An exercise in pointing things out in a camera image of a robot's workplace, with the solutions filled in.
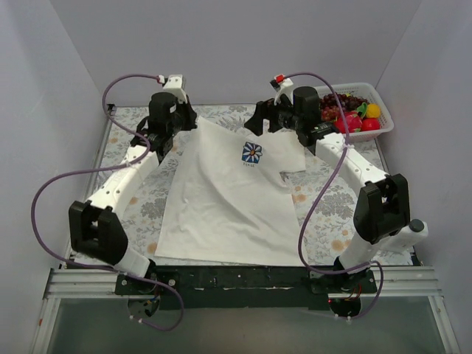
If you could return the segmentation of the white t-shirt with daisy print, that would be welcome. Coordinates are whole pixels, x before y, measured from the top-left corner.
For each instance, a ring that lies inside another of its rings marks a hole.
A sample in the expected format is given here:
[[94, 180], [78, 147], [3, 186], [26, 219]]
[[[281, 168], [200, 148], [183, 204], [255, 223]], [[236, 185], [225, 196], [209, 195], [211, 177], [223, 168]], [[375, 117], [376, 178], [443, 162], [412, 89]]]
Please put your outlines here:
[[299, 222], [282, 174], [305, 168], [292, 131], [244, 136], [199, 118], [167, 196], [156, 256], [298, 266]]

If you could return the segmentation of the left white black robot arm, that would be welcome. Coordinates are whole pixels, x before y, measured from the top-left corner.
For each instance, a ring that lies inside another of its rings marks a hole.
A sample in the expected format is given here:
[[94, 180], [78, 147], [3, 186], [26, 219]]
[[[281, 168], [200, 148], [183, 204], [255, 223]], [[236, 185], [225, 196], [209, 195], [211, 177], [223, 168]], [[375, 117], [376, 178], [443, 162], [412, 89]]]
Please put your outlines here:
[[72, 249], [132, 274], [131, 285], [142, 295], [156, 289], [157, 278], [148, 271], [150, 260], [132, 248], [121, 219], [139, 186], [173, 148], [174, 136], [195, 129], [196, 118], [184, 91], [154, 94], [121, 161], [124, 167], [85, 202], [75, 201], [69, 208]]

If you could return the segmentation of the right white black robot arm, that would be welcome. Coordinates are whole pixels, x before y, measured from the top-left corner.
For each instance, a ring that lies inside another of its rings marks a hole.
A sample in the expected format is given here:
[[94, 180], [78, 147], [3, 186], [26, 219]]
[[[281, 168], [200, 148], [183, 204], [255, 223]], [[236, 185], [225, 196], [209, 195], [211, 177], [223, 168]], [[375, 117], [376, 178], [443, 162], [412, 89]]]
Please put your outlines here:
[[360, 105], [351, 105], [335, 91], [322, 98], [310, 86], [301, 86], [289, 93], [280, 88], [276, 97], [256, 104], [253, 115], [244, 125], [256, 136], [263, 134], [265, 121], [271, 133], [282, 128], [294, 131], [302, 146], [330, 164], [334, 169], [332, 176], [341, 176], [356, 193], [355, 234], [332, 269], [322, 270], [302, 261], [307, 269], [319, 274], [321, 280], [335, 284], [346, 294], [360, 285], [381, 241], [402, 233], [411, 220], [406, 178], [370, 165], [349, 145], [349, 124], [359, 118]]

